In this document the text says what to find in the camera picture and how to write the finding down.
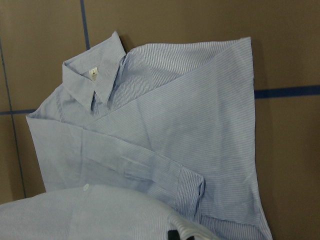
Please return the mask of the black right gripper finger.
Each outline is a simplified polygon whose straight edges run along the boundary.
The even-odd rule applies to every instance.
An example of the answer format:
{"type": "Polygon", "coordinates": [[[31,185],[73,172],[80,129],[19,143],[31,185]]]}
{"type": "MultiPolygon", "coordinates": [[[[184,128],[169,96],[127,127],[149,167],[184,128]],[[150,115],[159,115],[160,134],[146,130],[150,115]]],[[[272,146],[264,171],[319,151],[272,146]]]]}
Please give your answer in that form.
{"type": "Polygon", "coordinates": [[[180,234],[176,229],[171,229],[167,232],[168,240],[180,240],[180,234]]]}

